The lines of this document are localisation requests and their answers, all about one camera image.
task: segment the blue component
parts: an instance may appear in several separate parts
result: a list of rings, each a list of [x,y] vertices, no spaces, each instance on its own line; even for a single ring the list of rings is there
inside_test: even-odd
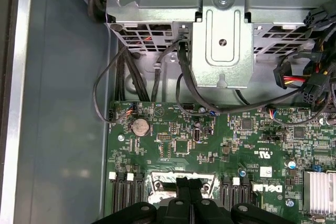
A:
[[[246,176],[246,171],[243,168],[238,169],[240,177],[245,177]]]
[[[295,163],[294,161],[290,161],[290,162],[288,163],[288,168],[289,168],[289,169],[295,169],[295,168],[296,168],[296,163]]]
[[[322,172],[322,167],[320,165],[313,165],[312,169],[318,173]]]

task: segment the heatsink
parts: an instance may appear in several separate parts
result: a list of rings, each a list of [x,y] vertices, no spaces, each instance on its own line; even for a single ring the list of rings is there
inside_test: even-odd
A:
[[[335,215],[336,173],[305,172],[303,208],[311,214]]]

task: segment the microchip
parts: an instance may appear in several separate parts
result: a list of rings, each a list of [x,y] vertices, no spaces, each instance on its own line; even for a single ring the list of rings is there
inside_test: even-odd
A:
[[[306,134],[305,127],[294,127],[294,138],[304,138]]]
[[[192,103],[183,103],[182,108],[184,108],[185,110],[194,110],[195,105]]]
[[[288,174],[289,174],[289,176],[296,176],[297,171],[296,171],[296,169],[288,169]]]
[[[223,162],[229,162],[230,161],[230,156],[229,155],[223,155],[222,156],[222,161]]]
[[[214,134],[214,130],[212,128],[205,128],[204,129],[204,134],[206,134],[206,135],[213,135]]]
[[[176,140],[175,141],[175,153],[185,153],[189,152],[188,141],[186,140]]]
[[[252,119],[242,119],[242,130],[252,130]]]

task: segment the black connector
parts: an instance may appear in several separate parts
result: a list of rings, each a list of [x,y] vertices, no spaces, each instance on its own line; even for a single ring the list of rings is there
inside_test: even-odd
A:
[[[322,93],[328,89],[330,76],[313,73],[302,93],[303,102],[314,104],[316,99],[322,95]]]
[[[319,8],[311,10],[303,21],[307,28],[318,28],[334,22],[336,22],[336,0],[326,2]]]
[[[287,61],[281,66],[277,66],[277,68],[273,70],[273,74],[276,84],[283,89],[287,89],[283,77],[292,75],[292,67],[290,62]]]

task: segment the black cable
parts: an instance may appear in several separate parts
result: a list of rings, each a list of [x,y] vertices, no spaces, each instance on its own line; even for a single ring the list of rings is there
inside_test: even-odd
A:
[[[122,55],[117,60],[117,67],[115,71],[115,75],[116,75],[116,85],[114,89],[114,100],[115,101],[119,100],[119,94],[120,94],[120,59],[121,58],[122,58]]]
[[[239,112],[254,110],[254,109],[266,106],[266,105],[271,104],[271,103],[280,103],[280,102],[282,102],[282,101],[284,101],[288,98],[296,96],[299,92],[301,92],[301,88],[300,88],[300,89],[297,89],[297,90],[295,90],[293,92],[290,92],[288,94],[285,94],[285,95],[282,95],[280,97],[273,98],[273,99],[270,99],[270,100],[264,101],[264,102],[258,102],[258,103],[255,103],[255,104],[250,104],[250,105],[245,105],[245,106],[236,106],[236,107],[231,107],[231,108],[218,108],[216,106],[211,105],[206,100],[204,100],[201,97],[201,95],[199,94],[199,92],[197,91],[197,89],[195,87],[195,84],[194,84],[194,81],[193,81],[191,71],[189,69],[188,59],[187,59],[186,51],[185,51],[185,43],[180,43],[178,56],[179,56],[178,58],[180,60],[180,66],[181,66],[184,81],[185,81],[189,91],[191,92],[192,96],[194,97],[194,99],[199,104],[204,106],[205,108],[207,108],[211,111],[214,111],[216,113],[219,113],[219,114],[239,113]]]
[[[119,96],[120,101],[125,101],[125,58],[123,55],[120,57]]]
[[[175,95],[176,103],[180,104],[180,105],[181,105],[181,103],[180,103],[180,100],[179,100],[179,96],[180,96],[180,86],[181,86],[180,82],[181,82],[182,76],[183,76],[183,74],[181,74],[180,78],[177,79],[176,93],[175,93],[176,94]],[[295,91],[292,91],[292,92],[290,92],[288,94],[282,95],[280,97],[270,99],[268,101],[258,102],[258,103],[254,103],[254,104],[250,104],[250,105],[244,105],[244,106],[232,106],[230,108],[220,108],[219,109],[217,107],[212,106],[211,104],[209,104],[207,102],[206,102],[206,104],[201,104],[199,102],[199,104],[201,104],[205,108],[207,108],[207,109],[209,109],[211,111],[214,111],[216,113],[219,113],[219,114],[240,113],[240,112],[245,112],[245,111],[250,111],[250,110],[255,110],[255,109],[258,109],[258,108],[261,108],[261,107],[265,107],[265,106],[267,106],[269,104],[280,103],[280,102],[282,102],[282,101],[284,101],[284,100],[286,100],[288,98],[296,96],[298,93],[299,93],[299,90],[295,90]],[[204,116],[204,115],[208,115],[208,113],[199,114],[199,113],[188,112],[188,115]]]
[[[169,46],[168,48],[166,48],[158,57],[158,59],[156,60],[156,63],[161,63],[164,59],[164,57],[168,54],[170,54],[171,52],[173,52],[177,46],[178,46],[178,41],[174,42],[171,46]],[[159,88],[159,84],[160,84],[160,75],[161,75],[161,69],[156,68],[155,69],[155,74],[154,74],[154,85],[153,85],[153,90],[152,90],[152,95],[151,95],[151,101],[155,102],[156,101],[156,95],[158,94],[157,90]]]
[[[131,56],[131,53],[128,50],[125,51],[125,58],[126,58],[127,66],[130,70],[130,73],[131,73],[131,76],[132,76],[132,79],[133,79],[133,83],[134,83],[134,85],[135,85],[135,83],[137,83],[138,86],[139,86],[139,89],[137,89],[136,86],[135,86],[135,88],[136,88],[138,93],[142,94],[142,97],[143,97],[142,101],[150,102],[146,86],[143,82],[143,79],[140,75],[140,72],[139,72],[138,68],[136,67],[136,65],[133,61],[133,57]]]
[[[236,89],[236,94],[244,104],[250,105],[250,103],[245,99],[245,97],[243,96],[243,94],[241,93],[239,89]]]
[[[180,76],[177,79],[177,83],[176,83],[176,93],[175,93],[175,99],[176,99],[176,104],[178,106],[178,108],[184,112],[187,115],[191,115],[191,116],[209,116],[210,113],[209,112],[204,112],[204,113],[193,113],[190,111],[187,111],[183,108],[183,106],[180,103],[179,97],[180,97],[180,90],[181,90],[181,79],[182,79],[183,75],[180,74]]]
[[[107,73],[107,71],[109,71],[109,69],[116,63],[116,61],[118,60],[118,58],[121,56],[121,54],[126,50],[126,46],[124,46],[123,48],[120,49],[120,51],[117,53],[117,55],[110,61],[110,63],[108,64],[108,66],[104,69],[104,71],[100,74],[100,76],[97,78],[95,84],[93,85],[93,105],[95,107],[96,113],[98,115],[98,117],[106,123],[117,123],[120,120],[122,120],[123,118],[125,118],[127,116],[127,112],[125,112],[124,114],[122,114],[118,119],[112,119],[111,121],[107,120],[106,118],[104,118],[104,116],[101,114],[100,110],[99,110],[99,106],[98,106],[98,102],[97,102],[97,87],[98,84],[101,80],[101,78],[104,76],[104,74]]]
[[[328,97],[325,101],[324,106],[314,116],[312,116],[310,119],[307,119],[307,120],[304,120],[304,121],[298,122],[298,123],[284,123],[284,122],[282,122],[280,120],[277,120],[277,119],[273,119],[273,121],[278,123],[278,124],[281,124],[283,126],[295,126],[295,125],[303,125],[303,124],[311,123],[312,121],[316,120],[320,116],[320,114],[323,113],[323,111],[328,107],[330,99],[331,99],[331,90],[328,93]]]

